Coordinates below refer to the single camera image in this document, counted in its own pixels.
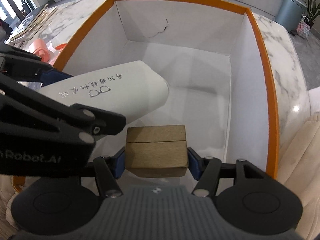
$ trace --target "gray floor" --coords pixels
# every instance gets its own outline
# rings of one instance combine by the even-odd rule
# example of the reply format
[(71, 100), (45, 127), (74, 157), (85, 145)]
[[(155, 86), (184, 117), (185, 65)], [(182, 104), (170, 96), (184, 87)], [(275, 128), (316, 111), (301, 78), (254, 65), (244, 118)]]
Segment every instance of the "gray floor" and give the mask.
[(309, 33), (307, 40), (290, 35), (297, 51), (307, 88), (320, 86), (320, 40)]

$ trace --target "marble table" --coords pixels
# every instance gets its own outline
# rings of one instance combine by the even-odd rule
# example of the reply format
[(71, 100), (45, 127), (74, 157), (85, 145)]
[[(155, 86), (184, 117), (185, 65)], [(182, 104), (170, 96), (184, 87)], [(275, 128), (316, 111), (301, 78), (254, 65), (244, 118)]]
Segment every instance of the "marble table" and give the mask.
[[(57, 5), (57, 11), (40, 28), (32, 40), (21, 46), (28, 50), (31, 42), (43, 39), (53, 47), (66, 43), (85, 20), (105, 0), (74, 0)], [(279, 109), (280, 146), (288, 144), (305, 119), (310, 116), (308, 91), (301, 65), (284, 27), (254, 14), (262, 33), (273, 71)]]

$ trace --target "gray trash can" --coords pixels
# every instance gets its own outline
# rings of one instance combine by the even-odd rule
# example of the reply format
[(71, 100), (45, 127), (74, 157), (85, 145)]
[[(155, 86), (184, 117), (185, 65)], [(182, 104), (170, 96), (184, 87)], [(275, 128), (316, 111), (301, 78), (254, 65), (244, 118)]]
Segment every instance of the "gray trash can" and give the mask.
[(285, 27), (288, 32), (294, 31), (306, 10), (307, 5), (303, 0), (283, 0), (276, 22)]

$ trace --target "large open box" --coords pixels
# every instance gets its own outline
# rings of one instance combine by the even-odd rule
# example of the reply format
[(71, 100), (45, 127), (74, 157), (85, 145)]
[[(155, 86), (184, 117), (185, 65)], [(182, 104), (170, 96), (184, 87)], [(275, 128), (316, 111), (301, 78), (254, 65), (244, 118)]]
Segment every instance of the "large open box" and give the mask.
[[(129, 124), (184, 124), (202, 157), (244, 158), (275, 177), (278, 113), (268, 54), (249, 10), (222, 0), (107, 0), (54, 64), (79, 75), (142, 60), (169, 84), (167, 103)], [(126, 129), (97, 143), (92, 158), (113, 155)], [(140, 183), (124, 174), (126, 183)], [(185, 177), (155, 183), (195, 182)]]

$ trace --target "cardboard box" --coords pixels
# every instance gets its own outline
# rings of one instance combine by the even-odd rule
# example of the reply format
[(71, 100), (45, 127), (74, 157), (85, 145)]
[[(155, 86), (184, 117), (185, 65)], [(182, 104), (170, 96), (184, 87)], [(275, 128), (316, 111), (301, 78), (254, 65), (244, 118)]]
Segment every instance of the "cardboard box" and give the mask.
[(142, 178), (184, 176), (188, 168), (185, 126), (128, 128), (125, 167)]

